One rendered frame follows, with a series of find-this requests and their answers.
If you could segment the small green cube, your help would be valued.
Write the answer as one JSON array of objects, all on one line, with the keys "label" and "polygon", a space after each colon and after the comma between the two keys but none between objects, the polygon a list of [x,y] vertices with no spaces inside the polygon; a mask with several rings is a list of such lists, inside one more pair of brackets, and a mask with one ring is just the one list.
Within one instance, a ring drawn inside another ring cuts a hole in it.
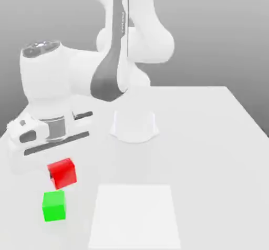
[{"label": "small green cube", "polygon": [[42,210],[45,222],[66,219],[66,198],[62,190],[45,192]]}]

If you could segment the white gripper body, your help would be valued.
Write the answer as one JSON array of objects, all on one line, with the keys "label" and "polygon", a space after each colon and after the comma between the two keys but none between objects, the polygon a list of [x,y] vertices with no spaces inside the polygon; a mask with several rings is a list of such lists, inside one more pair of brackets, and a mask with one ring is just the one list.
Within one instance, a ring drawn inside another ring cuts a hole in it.
[{"label": "white gripper body", "polygon": [[10,168],[15,174],[24,174],[36,170],[45,170],[46,165],[71,157],[75,145],[88,139],[89,131],[84,131],[64,140],[49,142],[33,147],[16,145],[8,139],[8,158]]}]

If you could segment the small red cube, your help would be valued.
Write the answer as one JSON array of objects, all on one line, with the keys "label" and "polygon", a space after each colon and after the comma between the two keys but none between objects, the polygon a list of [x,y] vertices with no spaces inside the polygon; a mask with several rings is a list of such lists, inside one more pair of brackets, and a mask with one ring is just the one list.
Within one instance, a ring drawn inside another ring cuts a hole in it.
[{"label": "small red cube", "polygon": [[71,158],[50,163],[47,165],[47,168],[50,179],[57,190],[77,182],[75,165]]}]

